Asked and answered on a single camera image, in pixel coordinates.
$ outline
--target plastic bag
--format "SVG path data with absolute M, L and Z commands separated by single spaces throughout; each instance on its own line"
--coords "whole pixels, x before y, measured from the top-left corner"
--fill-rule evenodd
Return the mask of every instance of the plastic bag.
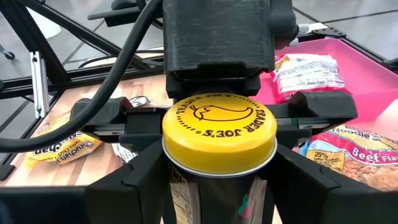
M 135 96 L 134 98 L 130 99 L 130 103 L 132 104 L 133 107 L 158 107 L 158 108 L 170 107 L 167 105 L 158 105 L 152 103 L 146 96 Z M 130 151 L 125 147 L 122 147 L 119 143 L 112 144 L 112 148 L 118 160 L 123 164 L 129 162 L 131 159 L 133 159 L 138 155 L 138 153 Z
M 69 121 L 70 112 L 64 113 L 45 124 L 45 131 L 38 136 L 49 133 Z M 26 165 L 33 168 L 39 161 L 65 164 L 82 156 L 92 153 L 101 141 L 78 131 L 50 147 L 27 153 Z
M 307 158 L 382 191 L 398 190 L 398 141 L 341 125 L 313 136 Z
M 285 54 L 276 59 L 274 96 L 277 103 L 289 101 L 298 91 L 349 91 L 330 55 Z

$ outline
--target black cable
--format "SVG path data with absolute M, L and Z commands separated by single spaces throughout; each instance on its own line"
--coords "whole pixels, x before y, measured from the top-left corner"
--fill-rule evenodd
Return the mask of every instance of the black cable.
M 67 124 L 59 127 L 51 133 L 30 139 L 4 139 L 0 138 L 0 152 L 29 152 L 37 149 L 48 147 L 56 142 L 63 141 L 75 134 L 84 125 L 95 116 L 95 114 L 102 108 L 108 99 L 111 97 L 113 91 L 118 86 L 122 79 L 124 72 L 130 64 L 130 61 L 139 44 L 147 32 L 156 11 L 162 6 L 162 0 L 151 0 L 145 9 L 140 13 L 135 26 L 132 28 L 118 59 L 112 66 L 109 75 L 106 77 L 104 83 L 100 86 L 91 103 L 80 112 L 76 118 L 69 121 Z
M 78 37 L 78 39 L 80 39 L 80 40 L 81 40 L 83 43 L 85 43 L 86 45 L 88 45 L 88 46 L 94 48 L 95 50 L 97 50 L 97 51 L 99 51 L 99 52 L 101 52 L 102 54 L 109 55 L 109 53 L 107 53 L 107 52 L 104 51 L 103 49 L 101 49 L 101 48 L 95 46 L 94 44 L 88 42 L 87 40 L 85 40 L 85 39 L 83 39 L 83 38 L 80 38 L 80 37 Z
M 89 59 L 89 60 L 81 63 L 78 68 L 84 68 L 84 66 L 88 65 L 89 63 L 97 62 L 97 61 L 100 61 L 100 60 L 106 60 L 106 59 L 109 59 L 109 58 L 116 58 L 116 56 L 107 55 L 107 56 L 101 56 L 101 57 Z
M 138 9 L 142 12 L 147 6 L 146 0 L 136 0 Z M 157 18 L 152 21 L 152 25 L 158 29 L 163 30 L 163 22 L 160 22 Z
M 163 50 L 137 50 L 136 54 L 162 54 L 163 52 L 164 52 Z M 88 59 L 87 61 L 85 61 L 82 64 L 80 64 L 78 68 L 84 68 L 84 66 L 88 65 L 89 63 L 97 62 L 97 61 L 100 61 L 100 60 L 106 60 L 106 59 L 109 59 L 109 58 L 116 58 L 116 56 L 105 55 L 105 56 L 101 56 L 101 57 Z M 163 66 L 159 62 L 153 62 L 151 60 L 142 59 L 142 62 L 146 63 L 147 65 Z

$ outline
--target wheel caster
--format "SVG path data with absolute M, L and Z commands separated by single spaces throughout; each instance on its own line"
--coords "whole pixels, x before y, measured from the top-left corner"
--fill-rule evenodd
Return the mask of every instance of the wheel caster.
M 6 59 L 8 59 L 8 60 L 14 60 L 15 59 L 15 55 L 12 52 L 6 52 L 6 54 L 4 54 L 4 56 L 6 56 Z

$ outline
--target wooden table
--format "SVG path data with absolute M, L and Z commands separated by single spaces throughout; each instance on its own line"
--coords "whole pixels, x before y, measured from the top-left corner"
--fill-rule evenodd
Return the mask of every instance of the wooden table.
M 141 57 L 153 57 L 159 54 L 142 54 Z M 92 63 L 91 66 L 114 63 L 115 59 L 106 59 Z M 81 98 L 92 98 L 99 85 L 86 86 L 67 90 L 45 117 L 33 136 L 41 133 L 46 124 L 71 110 L 72 106 Z M 121 82 L 112 94 L 112 98 L 125 96 L 147 96 L 151 102 L 158 105 L 172 105 L 165 91 L 165 75 L 138 78 Z M 110 144 L 102 143 L 93 153 L 71 161 L 64 165 L 51 162 L 39 162 L 33 169 L 25 166 L 26 153 L 18 154 L 11 162 L 15 165 L 15 171 L 9 178 L 0 182 L 1 186 L 65 186 L 65 185 L 89 185 L 119 168 L 122 164 L 114 155 Z M 273 224 L 281 224 L 279 214 L 275 208 Z

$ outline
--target trader joe's logo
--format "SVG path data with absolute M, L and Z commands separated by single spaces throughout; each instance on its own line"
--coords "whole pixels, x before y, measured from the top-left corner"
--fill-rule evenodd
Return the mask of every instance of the trader joe's logo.
M 175 111 L 183 128 L 210 138 L 230 138 L 252 133 L 266 120 L 266 112 L 251 99 L 227 93 L 198 95 Z

